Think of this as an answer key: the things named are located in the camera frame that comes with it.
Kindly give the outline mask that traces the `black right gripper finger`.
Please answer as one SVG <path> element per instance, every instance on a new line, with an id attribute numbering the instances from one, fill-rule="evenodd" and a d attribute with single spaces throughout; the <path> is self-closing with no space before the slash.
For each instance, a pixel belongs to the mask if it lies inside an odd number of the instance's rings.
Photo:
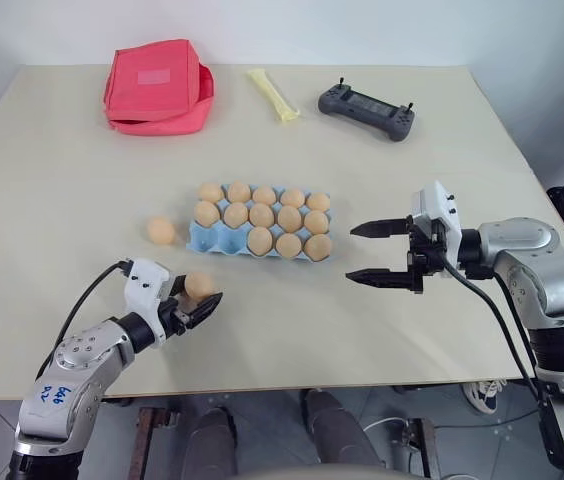
<path id="1" fill-rule="evenodd" d="M 392 272 L 385 268 L 367 268 L 345 274 L 355 283 L 380 289 L 412 290 L 413 279 L 409 272 Z"/>
<path id="2" fill-rule="evenodd" d="M 410 217 L 381 219 L 362 223 L 350 230 L 350 234 L 365 238 L 389 238 L 406 235 L 410 228 Z"/>

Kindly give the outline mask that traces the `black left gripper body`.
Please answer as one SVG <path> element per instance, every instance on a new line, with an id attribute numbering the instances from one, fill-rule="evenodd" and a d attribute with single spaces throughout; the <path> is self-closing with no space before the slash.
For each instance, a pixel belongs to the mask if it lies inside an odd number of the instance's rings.
<path id="1" fill-rule="evenodd" d="M 158 320 L 164 330 L 164 338 L 182 336 L 188 331 L 188 315 L 180 309 L 180 300 L 169 297 L 158 305 Z"/>

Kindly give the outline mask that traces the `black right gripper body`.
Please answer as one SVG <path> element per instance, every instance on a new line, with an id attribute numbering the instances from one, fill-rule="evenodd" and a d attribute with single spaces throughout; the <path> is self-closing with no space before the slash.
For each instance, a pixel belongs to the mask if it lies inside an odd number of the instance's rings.
<path id="1" fill-rule="evenodd" d="M 425 230 L 412 215 L 406 217 L 409 250 L 407 272 L 411 278 L 409 290 L 416 294 L 423 292 L 423 279 L 445 269 L 446 229 L 441 220 L 425 220 Z"/>

